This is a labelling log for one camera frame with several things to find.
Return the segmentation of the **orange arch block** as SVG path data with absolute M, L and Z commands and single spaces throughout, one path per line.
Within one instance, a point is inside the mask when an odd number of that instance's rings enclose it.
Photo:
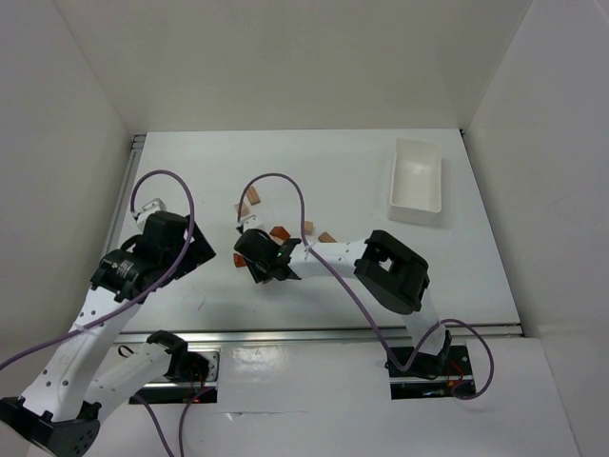
M 234 253 L 233 263 L 236 268 L 244 268 L 246 266 L 246 259 L 241 254 Z

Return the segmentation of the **white plastic bin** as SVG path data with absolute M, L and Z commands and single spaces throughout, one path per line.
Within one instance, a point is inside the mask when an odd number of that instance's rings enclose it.
M 390 179 L 388 219 L 428 226 L 441 211 L 441 146 L 398 139 Z

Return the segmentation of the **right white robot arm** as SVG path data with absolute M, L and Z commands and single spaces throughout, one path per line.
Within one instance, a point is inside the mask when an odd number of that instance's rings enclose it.
M 390 348 L 389 360 L 411 376 L 434 379 L 447 363 L 452 336 L 430 299 L 428 263 L 383 230 L 364 240 L 309 244 L 289 238 L 281 244 L 258 228 L 247 229 L 234 249 L 245 258 L 257 283 L 332 277 L 341 285 L 357 280 L 383 308 L 403 318 L 414 349 L 401 362 Z

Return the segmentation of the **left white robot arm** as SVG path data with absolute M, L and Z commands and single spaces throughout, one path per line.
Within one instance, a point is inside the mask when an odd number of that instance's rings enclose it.
M 145 290 L 168 285 L 214 255 L 189 216 L 163 210 L 147 216 L 141 233 L 101 259 L 72 337 L 19 396 L 2 399 L 2 423 L 52 456 L 83 456 L 102 423 L 145 384 L 165 378 L 202 385 L 208 360 L 164 330 L 108 372 L 98 369 L 144 303 Z

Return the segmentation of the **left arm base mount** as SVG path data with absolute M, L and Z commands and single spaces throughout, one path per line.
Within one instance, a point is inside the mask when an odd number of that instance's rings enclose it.
M 137 394 L 151 405 L 185 405 L 198 393 L 195 404 L 215 404 L 218 399 L 220 351 L 196 351 L 185 371 L 176 378 L 161 376 L 146 384 Z

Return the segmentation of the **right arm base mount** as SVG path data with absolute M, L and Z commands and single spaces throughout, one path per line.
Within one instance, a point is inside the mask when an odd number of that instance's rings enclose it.
M 387 358 L 392 400 L 419 400 L 453 397 L 454 393 L 471 396 L 477 392 L 469 352 L 465 345 L 452 346 L 442 365 L 426 354 L 418 354 L 409 371 L 399 370 Z

